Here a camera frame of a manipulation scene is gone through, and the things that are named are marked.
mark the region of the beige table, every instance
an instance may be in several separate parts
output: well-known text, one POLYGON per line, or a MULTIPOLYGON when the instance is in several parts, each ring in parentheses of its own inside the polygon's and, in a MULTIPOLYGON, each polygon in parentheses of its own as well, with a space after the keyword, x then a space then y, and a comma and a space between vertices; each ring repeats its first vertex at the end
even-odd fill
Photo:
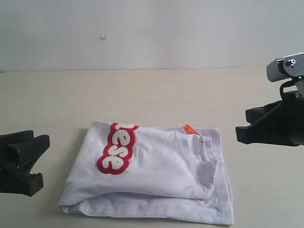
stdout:
POLYGON ((11 72, 0 74, 0 134, 49 134, 38 160, 44 188, 33 197, 0 194, 1 228, 211 227, 171 219, 116 219, 56 210, 65 179, 94 120, 142 126, 221 129, 236 228, 304 227, 304 147, 243 145, 245 110, 279 99, 264 68, 11 72))

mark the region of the white t-shirt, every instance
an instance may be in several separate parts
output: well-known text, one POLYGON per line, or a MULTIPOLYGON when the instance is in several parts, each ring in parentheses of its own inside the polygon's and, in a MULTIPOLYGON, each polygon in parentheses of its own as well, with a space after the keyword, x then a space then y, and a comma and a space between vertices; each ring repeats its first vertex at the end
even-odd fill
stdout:
MULTIPOLYGON (((63 196, 58 203, 59 210, 65 213, 83 213, 89 216, 175 218, 233 225, 231 186, 221 154, 219 130, 196 128, 201 135, 207 136, 203 137, 185 135, 181 128, 160 127, 154 129, 135 129, 134 125, 126 125, 125 127, 132 127, 135 132, 133 153, 132 156, 127 159, 129 165, 126 166, 126 169, 120 174, 115 175, 100 172, 100 169, 103 171, 103 168, 98 168, 96 165, 96 163, 98 164, 96 161, 104 155, 104 147, 109 144, 109 140, 112 140, 111 137, 104 140, 105 135, 111 135, 111 133, 109 133, 111 132, 111 130, 109 130, 109 125, 110 123, 94 122, 89 128, 79 155, 66 181, 63 196), (107 134, 100 133, 103 126, 107 126, 107 134), (161 147, 170 149, 156 149, 160 148, 159 144, 162 144, 162 142, 170 142, 169 145, 165 143, 164 146, 161 147), (147 156, 143 156, 142 153, 140 154, 142 143, 149 145, 147 148, 143 147, 148 153, 147 156), (150 153, 152 153, 152 160, 149 159, 150 153), (151 162, 153 160, 158 161, 156 165, 151 162), (217 167, 218 163, 218 171, 213 178, 215 183, 210 184, 212 181, 210 181, 209 175, 207 175, 207 178, 200 177, 203 173, 201 172, 201 169, 206 170, 206 172, 213 171, 214 166, 210 164, 215 164, 217 167), (151 171, 147 172, 142 164, 151 169, 151 171), (140 172, 137 172, 136 169, 132 168, 133 166, 137 166, 138 170, 143 171, 148 176, 140 175, 140 172), (164 186, 158 184, 157 179, 163 178, 162 175, 164 174, 164 178, 166 179, 170 179, 170 175, 168 174, 171 174, 173 177, 172 180, 174 181, 168 180, 170 184, 164 183, 164 186), (139 175, 143 178, 149 177, 144 181, 145 184, 152 186, 152 189, 147 189, 145 185, 140 184, 138 181, 131 180, 135 175, 139 175), (176 175, 181 175, 183 178, 179 182, 176 182, 176 175), (110 180, 110 184, 113 188, 109 186, 109 183, 105 182, 104 177, 109 177, 108 180, 110 180), (128 177, 134 186, 131 186, 127 181, 122 180, 122 177, 128 177), (127 189, 130 192, 124 191, 126 188, 120 184, 119 180, 127 185, 127 189), (201 189, 197 188, 197 185, 200 184, 203 186, 201 189), (207 199, 201 199, 207 197, 209 194, 206 192, 208 192, 208 187, 210 185, 213 186, 211 187, 213 188, 211 196, 207 199), (201 198, 191 198, 199 193, 202 193, 201 198), (160 196, 166 194, 171 196, 178 195, 178 198, 160 196)), ((121 163, 116 166, 118 170, 120 167, 122 167, 121 163)))

